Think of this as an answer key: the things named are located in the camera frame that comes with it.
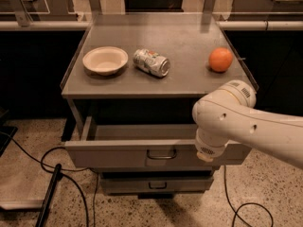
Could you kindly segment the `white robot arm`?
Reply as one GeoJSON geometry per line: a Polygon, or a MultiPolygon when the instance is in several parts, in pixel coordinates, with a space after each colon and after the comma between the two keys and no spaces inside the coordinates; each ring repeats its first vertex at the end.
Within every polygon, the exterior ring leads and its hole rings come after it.
{"type": "Polygon", "coordinates": [[[199,99],[192,109],[197,157],[211,162],[235,141],[303,168],[303,117],[257,110],[256,101],[255,91],[241,80],[199,99]]]}

